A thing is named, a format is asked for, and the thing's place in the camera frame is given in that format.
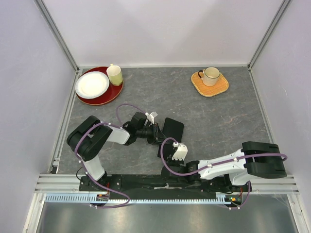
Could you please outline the black zipper tool case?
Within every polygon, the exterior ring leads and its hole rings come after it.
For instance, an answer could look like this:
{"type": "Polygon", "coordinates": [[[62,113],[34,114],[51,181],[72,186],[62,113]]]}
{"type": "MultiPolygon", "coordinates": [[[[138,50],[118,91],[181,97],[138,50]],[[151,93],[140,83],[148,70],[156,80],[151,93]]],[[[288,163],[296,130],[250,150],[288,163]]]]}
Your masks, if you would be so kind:
{"type": "MultiPolygon", "coordinates": [[[[162,132],[167,138],[172,137],[178,143],[180,143],[182,140],[183,130],[184,130],[183,123],[171,119],[169,117],[165,118],[162,132]]],[[[174,154],[173,141],[168,140],[163,146],[163,158],[166,160],[167,157],[173,154],[174,154]]]]}

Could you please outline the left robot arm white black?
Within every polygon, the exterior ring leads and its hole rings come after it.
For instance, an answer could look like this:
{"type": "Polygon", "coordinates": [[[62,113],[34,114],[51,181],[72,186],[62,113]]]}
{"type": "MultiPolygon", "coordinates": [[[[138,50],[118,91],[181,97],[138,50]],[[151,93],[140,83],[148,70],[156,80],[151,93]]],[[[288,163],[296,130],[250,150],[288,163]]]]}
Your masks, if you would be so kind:
{"type": "Polygon", "coordinates": [[[67,144],[77,154],[86,172],[91,175],[90,186],[96,191],[105,189],[107,173],[100,163],[98,153],[106,142],[128,146],[137,138],[145,138],[148,144],[161,144],[166,138],[153,115],[136,112],[122,126],[101,122],[89,116],[67,137],[67,144]]]}

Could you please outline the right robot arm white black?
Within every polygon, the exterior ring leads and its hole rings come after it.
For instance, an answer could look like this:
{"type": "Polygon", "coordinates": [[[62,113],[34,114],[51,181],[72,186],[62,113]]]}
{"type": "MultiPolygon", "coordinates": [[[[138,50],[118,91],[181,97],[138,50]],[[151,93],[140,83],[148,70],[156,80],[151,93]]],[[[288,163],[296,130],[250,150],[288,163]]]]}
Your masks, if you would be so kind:
{"type": "Polygon", "coordinates": [[[280,179],[287,177],[284,161],[285,154],[280,153],[277,144],[248,141],[242,143],[242,148],[216,159],[191,161],[180,165],[188,153],[188,148],[173,138],[172,146],[175,152],[169,161],[165,161],[163,145],[160,147],[160,158],[164,168],[179,177],[198,178],[211,181],[223,177],[223,187],[234,191],[245,185],[251,179],[280,179]]]}

